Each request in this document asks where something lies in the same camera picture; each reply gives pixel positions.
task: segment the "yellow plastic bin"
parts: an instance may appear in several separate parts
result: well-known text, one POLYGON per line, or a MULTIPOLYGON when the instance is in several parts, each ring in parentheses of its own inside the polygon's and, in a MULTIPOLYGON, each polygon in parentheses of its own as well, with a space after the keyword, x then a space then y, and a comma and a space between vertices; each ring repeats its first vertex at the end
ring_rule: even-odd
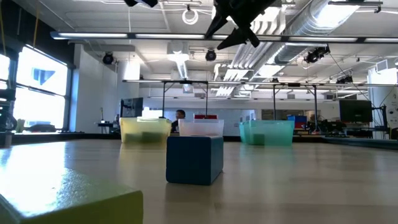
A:
POLYGON ((162 118, 120 118, 122 143, 166 143, 171 121, 162 118))

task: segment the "computer monitor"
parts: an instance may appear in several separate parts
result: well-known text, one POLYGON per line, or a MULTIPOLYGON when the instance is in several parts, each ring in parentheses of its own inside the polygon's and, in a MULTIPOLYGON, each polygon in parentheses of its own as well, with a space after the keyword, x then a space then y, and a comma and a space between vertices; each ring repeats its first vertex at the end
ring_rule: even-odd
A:
POLYGON ((372 103, 368 100, 340 100, 340 121, 362 122, 373 121, 372 103))
POLYGON ((136 118, 142 116, 144 99, 132 98, 121 100, 120 117, 123 118, 136 118))

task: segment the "blue block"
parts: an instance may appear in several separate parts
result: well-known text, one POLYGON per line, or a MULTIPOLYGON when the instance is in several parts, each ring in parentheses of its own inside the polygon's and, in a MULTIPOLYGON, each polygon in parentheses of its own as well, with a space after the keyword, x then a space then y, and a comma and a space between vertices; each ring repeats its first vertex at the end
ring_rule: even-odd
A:
POLYGON ((222 137, 167 138, 166 180, 176 184, 211 185, 223 170, 222 137))

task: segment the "yellow block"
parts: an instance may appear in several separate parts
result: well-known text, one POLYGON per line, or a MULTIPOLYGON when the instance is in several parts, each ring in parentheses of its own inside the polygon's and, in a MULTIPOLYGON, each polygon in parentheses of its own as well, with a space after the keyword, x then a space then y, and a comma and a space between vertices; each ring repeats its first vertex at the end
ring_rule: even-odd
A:
POLYGON ((140 190, 71 169, 0 166, 0 223, 142 223, 140 190))

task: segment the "white plastic bin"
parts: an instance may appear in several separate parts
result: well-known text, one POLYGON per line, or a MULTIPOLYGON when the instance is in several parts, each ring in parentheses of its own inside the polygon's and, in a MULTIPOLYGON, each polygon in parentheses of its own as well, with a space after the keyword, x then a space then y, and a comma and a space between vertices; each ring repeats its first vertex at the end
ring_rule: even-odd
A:
POLYGON ((194 119, 189 121, 179 119, 180 136, 223 136, 224 120, 194 119))

